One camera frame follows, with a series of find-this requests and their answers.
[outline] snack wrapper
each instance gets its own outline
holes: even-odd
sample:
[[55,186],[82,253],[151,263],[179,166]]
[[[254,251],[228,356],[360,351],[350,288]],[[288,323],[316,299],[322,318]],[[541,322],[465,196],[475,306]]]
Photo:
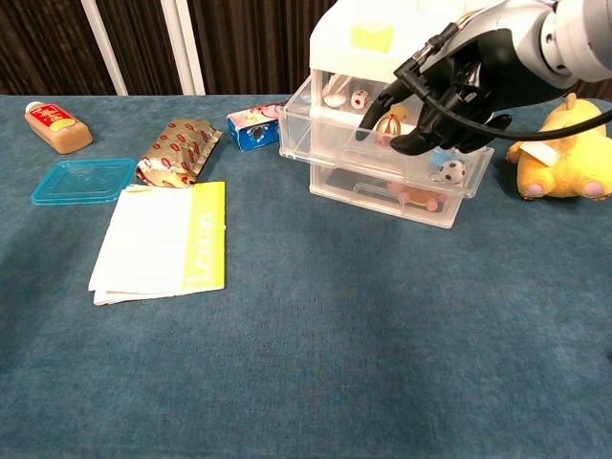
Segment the snack wrapper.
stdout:
[[136,175],[147,185],[193,186],[220,138],[208,121],[174,119],[139,161]]

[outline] soccer ball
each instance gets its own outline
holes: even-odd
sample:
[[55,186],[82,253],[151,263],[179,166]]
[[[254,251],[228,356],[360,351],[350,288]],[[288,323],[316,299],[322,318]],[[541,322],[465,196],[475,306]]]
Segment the soccer ball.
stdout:
[[466,167],[457,160],[446,161],[438,171],[440,180],[451,185],[459,185],[466,178]]

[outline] sauce bottle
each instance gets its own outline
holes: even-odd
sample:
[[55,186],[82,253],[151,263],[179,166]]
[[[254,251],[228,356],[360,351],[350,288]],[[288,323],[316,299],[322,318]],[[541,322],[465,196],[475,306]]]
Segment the sauce bottle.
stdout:
[[85,123],[52,103],[29,103],[26,121],[42,140],[62,155],[74,153],[94,141]]

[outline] background wall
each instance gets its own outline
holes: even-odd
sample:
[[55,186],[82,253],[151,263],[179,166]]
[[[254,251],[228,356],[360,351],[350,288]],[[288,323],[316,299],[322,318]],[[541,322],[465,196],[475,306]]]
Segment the background wall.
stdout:
[[[499,1],[355,0],[426,11]],[[0,0],[0,94],[289,94],[307,77],[309,36],[335,3]],[[577,90],[612,100],[611,82]]]

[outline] table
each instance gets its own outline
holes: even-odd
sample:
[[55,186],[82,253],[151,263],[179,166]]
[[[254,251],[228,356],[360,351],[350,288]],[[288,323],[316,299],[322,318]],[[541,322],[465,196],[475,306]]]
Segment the table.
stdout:
[[227,183],[227,288],[106,307],[87,284],[114,204],[33,206],[66,158],[32,98],[0,98],[0,455],[609,457],[610,202],[524,202],[506,141],[452,229],[316,197],[225,126],[284,98],[44,99],[92,129],[71,159],[137,160],[173,117],[224,130],[200,181]]

